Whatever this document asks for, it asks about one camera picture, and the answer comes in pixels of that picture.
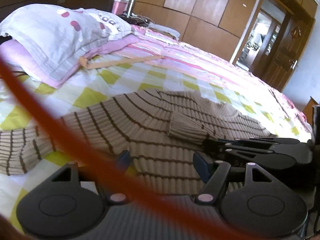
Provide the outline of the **beige brown striped knit sweater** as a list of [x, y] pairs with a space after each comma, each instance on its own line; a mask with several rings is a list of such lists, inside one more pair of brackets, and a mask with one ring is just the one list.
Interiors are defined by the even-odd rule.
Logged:
[[129, 151], [138, 177], [164, 194], [199, 192], [203, 183], [193, 167], [193, 153], [206, 139], [271, 136], [258, 120], [230, 104], [203, 98], [198, 91], [120, 94], [60, 121], [108, 156]]

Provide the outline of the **pink striped quilt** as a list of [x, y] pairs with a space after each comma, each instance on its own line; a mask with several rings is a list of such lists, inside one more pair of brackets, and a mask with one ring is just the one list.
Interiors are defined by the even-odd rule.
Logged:
[[253, 74], [224, 59], [165, 35], [135, 28], [134, 35], [110, 42], [84, 58], [88, 64], [107, 62], [111, 55], [121, 59], [140, 58], [144, 63], [187, 75], [193, 90], [217, 92], [219, 102], [233, 104], [263, 122], [287, 121], [306, 125], [307, 118], [281, 92]]

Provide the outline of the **brown wooden door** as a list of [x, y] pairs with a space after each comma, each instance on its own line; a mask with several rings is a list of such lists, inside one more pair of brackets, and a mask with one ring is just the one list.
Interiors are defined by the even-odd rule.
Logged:
[[265, 83], [283, 91], [304, 52], [314, 23], [314, 18], [299, 20], [291, 17], [263, 74], [262, 80]]

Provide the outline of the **pink box on nightstand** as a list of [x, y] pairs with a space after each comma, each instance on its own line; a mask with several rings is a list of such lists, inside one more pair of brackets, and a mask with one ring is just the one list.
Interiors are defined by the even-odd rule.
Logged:
[[112, 13], [115, 15], [122, 15], [128, 6], [130, 0], [114, 0]]

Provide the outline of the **wooden wardrobe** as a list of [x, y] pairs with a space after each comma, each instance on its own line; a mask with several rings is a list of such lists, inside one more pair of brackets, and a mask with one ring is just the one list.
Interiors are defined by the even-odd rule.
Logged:
[[[136, 0], [134, 12], [176, 29], [180, 40], [233, 61], [260, 0]], [[285, 10], [314, 18], [319, 0], [276, 0]]]

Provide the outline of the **white printed pillow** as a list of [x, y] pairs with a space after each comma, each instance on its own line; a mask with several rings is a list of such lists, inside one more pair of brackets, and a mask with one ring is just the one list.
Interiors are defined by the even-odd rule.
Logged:
[[111, 12], [51, 4], [20, 7], [1, 22], [1, 36], [16, 40], [38, 65], [25, 72], [52, 87], [76, 72], [80, 57], [115, 51], [117, 41], [136, 39], [132, 33], [132, 26]]

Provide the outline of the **silver cup on nightstand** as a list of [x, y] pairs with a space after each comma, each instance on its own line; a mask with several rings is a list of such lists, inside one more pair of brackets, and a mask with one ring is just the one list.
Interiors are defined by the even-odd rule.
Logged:
[[126, 8], [126, 14], [128, 17], [131, 16], [134, 5], [135, 5], [135, 0], [128, 0], [127, 8]]

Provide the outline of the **checkered yellow white bedsheet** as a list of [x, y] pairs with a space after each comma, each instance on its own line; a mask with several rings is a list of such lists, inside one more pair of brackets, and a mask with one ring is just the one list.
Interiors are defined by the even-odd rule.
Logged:
[[[176, 91], [199, 91], [202, 97], [228, 103], [243, 115], [250, 116], [279, 137], [306, 142], [311, 139], [309, 124], [300, 120], [300, 111], [283, 94], [272, 89], [244, 70], [225, 61], [201, 62], [200, 67], [173, 65], [169, 58], [154, 63], [120, 64], [104, 69], [77, 71], [60, 89], [33, 81], [23, 75], [18, 79], [35, 94], [53, 116], [60, 117], [86, 108], [117, 94], [157, 88]], [[34, 126], [34, 121], [5, 85], [1, 84], [1, 130]], [[17, 203], [49, 175], [65, 165], [69, 156], [60, 152], [47, 155], [22, 176], [1, 174], [1, 213], [23, 232], [17, 217]]]

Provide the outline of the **pink pillow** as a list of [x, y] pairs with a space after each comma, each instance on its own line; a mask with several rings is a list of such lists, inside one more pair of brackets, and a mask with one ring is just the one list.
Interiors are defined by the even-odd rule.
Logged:
[[43, 67], [16, 40], [8, 40], [1, 44], [1, 58], [11, 67], [11, 70], [24, 71], [33, 80], [46, 83], [53, 88], [60, 88], [79, 68], [79, 64], [76, 63], [66, 74], [55, 80], [45, 73]]

